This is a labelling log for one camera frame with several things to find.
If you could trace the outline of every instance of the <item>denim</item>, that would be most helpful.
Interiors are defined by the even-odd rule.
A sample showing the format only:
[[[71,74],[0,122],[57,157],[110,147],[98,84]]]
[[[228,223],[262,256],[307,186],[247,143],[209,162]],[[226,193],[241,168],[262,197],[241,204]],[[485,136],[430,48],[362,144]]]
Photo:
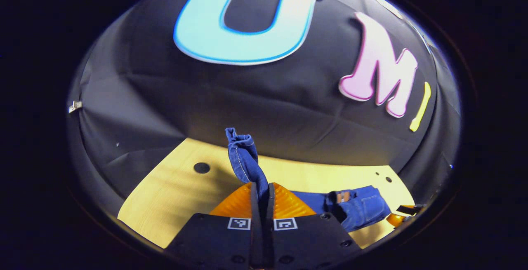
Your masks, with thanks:
[[[228,154],[231,166],[238,179],[244,183],[255,182],[259,197],[259,208],[265,211],[269,197],[268,180],[258,165],[258,154],[251,135],[237,135],[234,128],[226,129]],[[336,202],[336,195],[350,192],[347,202]],[[331,212],[342,219],[341,225],[347,232],[359,230],[381,221],[391,210],[378,189],[371,185],[354,190],[333,191],[328,194],[292,191],[317,214]]]

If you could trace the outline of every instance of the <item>black fabric backdrop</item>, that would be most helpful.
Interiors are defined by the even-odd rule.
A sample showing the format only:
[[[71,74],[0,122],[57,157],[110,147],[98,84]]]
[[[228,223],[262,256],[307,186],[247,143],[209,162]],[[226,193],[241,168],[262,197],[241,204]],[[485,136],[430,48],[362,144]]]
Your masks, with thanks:
[[[204,63],[179,51],[172,32],[186,2],[139,2],[101,35],[79,66],[80,80],[74,81],[79,94],[68,102],[83,102],[75,114],[87,155],[123,199],[186,137],[226,145],[226,127],[251,134],[262,155],[390,165],[401,171],[417,202],[428,199],[449,173],[460,111],[449,115],[449,109],[438,103],[448,98],[448,107],[458,106],[453,76],[439,64],[440,52],[433,59],[420,35],[377,1],[318,1],[299,50],[274,63],[242,67]],[[232,0],[226,24],[247,32],[265,29],[277,3]],[[353,101],[337,89],[338,80],[354,68],[362,40],[354,11],[387,29],[396,56],[408,48],[418,61],[402,118],[390,116],[374,99]],[[438,73],[443,80],[439,84]],[[421,104],[425,81],[430,83],[431,98],[420,128],[412,132],[409,125]],[[421,146],[415,157],[423,160],[405,166],[426,135],[433,112],[436,122],[427,135],[430,147]],[[439,137],[449,146],[439,143]],[[449,151],[442,153],[446,147]]]

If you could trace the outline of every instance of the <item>orange object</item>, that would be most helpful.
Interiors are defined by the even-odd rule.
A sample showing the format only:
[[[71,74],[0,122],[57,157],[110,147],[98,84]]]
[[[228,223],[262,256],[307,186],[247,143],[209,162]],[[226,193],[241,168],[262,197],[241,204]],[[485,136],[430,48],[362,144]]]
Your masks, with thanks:
[[[220,217],[251,218],[251,182],[232,192],[210,214]]]
[[[398,214],[389,214],[389,216],[387,217],[387,221],[393,225],[394,227],[398,228],[401,223],[403,223],[403,220],[405,219],[406,217],[404,216],[400,216]]]
[[[274,182],[273,187],[275,188],[273,218],[304,217],[316,214],[310,206],[282,185]]]

